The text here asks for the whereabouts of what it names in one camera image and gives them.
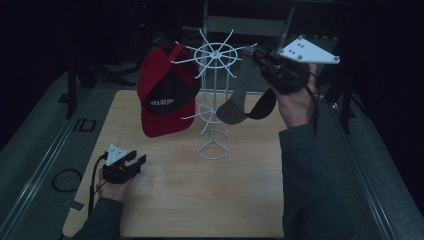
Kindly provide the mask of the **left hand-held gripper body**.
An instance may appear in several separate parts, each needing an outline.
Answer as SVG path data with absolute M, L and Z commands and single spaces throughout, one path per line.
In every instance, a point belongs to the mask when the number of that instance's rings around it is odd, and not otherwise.
M 110 145 L 106 164 L 103 166 L 103 177 L 107 182 L 122 184 L 140 173 L 141 169 L 130 169 L 130 165 L 127 165 L 127 162 L 123 162 L 123 157 L 128 153 L 127 150 L 123 150 L 116 145 Z

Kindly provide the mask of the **red baseball cap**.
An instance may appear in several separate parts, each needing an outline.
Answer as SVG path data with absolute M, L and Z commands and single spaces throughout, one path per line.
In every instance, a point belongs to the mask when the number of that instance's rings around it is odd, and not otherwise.
M 177 44 L 155 49 L 142 61 L 137 95 L 147 137 L 181 132 L 192 125 L 201 81 L 191 58 L 186 46 Z

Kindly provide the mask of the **person's right hand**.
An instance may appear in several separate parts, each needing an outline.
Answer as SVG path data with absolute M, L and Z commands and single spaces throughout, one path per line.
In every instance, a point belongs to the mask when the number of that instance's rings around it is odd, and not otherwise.
M 306 88 L 296 93 L 281 94 L 272 87 L 278 101 L 279 113 L 288 128 L 309 124 L 314 111 L 314 95 L 316 93 L 317 65 L 309 65 L 309 82 Z

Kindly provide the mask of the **black metal stand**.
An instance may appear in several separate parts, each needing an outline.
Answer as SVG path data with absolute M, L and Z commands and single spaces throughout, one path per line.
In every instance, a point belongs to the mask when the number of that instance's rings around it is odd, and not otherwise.
M 338 65 L 325 66 L 320 75 L 319 86 L 328 86 L 324 101 L 331 106 L 338 106 L 340 124 L 346 134 L 350 133 L 352 83 L 356 71 L 352 67 Z
M 72 54 L 68 57 L 67 64 L 67 93 L 63 95 L 67 104 L 67 119 L 70 119 L 77 109 L 76 79 L 79 78 L 83 86 L 93 88 L 96 81 L 92 72 L 97 72 L 106 80 L 118 85 L 134 86 L 134 83 L 121 78 L 116 72 L 109 70 L 91 58 L 85 55 Z

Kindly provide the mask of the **grey sun visor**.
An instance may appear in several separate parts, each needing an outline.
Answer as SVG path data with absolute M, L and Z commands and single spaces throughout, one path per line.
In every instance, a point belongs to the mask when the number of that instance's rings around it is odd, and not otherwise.
M 242 62 L 235 90 L 231 97 L 221 105 L 216 115 L 226 124 L 235 125 L 246 119 L 260 120 L 269 116 L 276 105 L 276 97 L 272 89 L 268 89 L 257 101 L 250 112 L 245 111 L 245 100 L 250 84 L 250 73 L 256 48 L 246 47 L 242 50 Z

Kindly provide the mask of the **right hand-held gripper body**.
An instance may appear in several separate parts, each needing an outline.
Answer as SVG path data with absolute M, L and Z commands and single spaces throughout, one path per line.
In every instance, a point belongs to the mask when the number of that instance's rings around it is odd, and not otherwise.
M 269 52 L 272 65 L 278 71 L 278 83 L 271 85 L 281 94 L 296 93 L 309 82 L 310 64 L 338 64 L 340 57 L 322 49 L 303 36 L 283 48 L 283 53 Z

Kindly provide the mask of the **white metal table frame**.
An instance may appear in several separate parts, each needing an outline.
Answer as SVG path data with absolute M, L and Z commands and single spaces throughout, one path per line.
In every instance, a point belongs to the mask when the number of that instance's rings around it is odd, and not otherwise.
M 221 16 L 210 13 L 213 0 L 201 0 L 203 3 L 202 26 L 200 32 L 207 37 L 213 33 L 236 33 L 241 35 L 254 35 L 276 37 L 279 39 L 276 46 L 278 54 L 283 53 L 283 48 L 289 37 L 290 25 L 296 10 L 295 6 L 287 7 L 283 11 L 284 20 L 271 20 L 248 17 Z

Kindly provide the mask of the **white wire hat rack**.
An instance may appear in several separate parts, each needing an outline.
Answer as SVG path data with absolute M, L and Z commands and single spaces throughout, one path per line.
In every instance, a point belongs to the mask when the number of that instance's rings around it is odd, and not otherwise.
M 195 113 L 183 120 L 197 119 L 201 129 L 194 139 L 194 149 L 203 158 L 218 160 L 227 156 L 232 147 L 230 131 L 217 116 L 218 108 L 234 92 L 231 83 L 238 79 L 234 64 L 242 61 L 243 50 L 253 50 L 257 44 L 232 46 L 229 41 L 231 30 L 223 41 L 209 41 L 207 32 L 200 29 L 202 44 L 198 47 L 186 46 L 193 54 L 188 60 L 174 61 L 174 64 L 196 63 L 196 75 L 201 88 L 196 96 Z

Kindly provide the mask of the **person's left hand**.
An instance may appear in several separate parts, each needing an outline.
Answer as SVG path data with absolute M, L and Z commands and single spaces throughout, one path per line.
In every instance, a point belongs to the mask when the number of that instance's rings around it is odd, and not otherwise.
M 131 178 L 122 184 L 113 184 L 107 182 L 103 177 L 103 169 L 98 171 L 98 176 L 99 181 L 96 185 L 96 191 L 99 197 L 112 199 L 119 202 L 123 202 L 125 200 L 127 191 L 134 180 L 134 178 Z

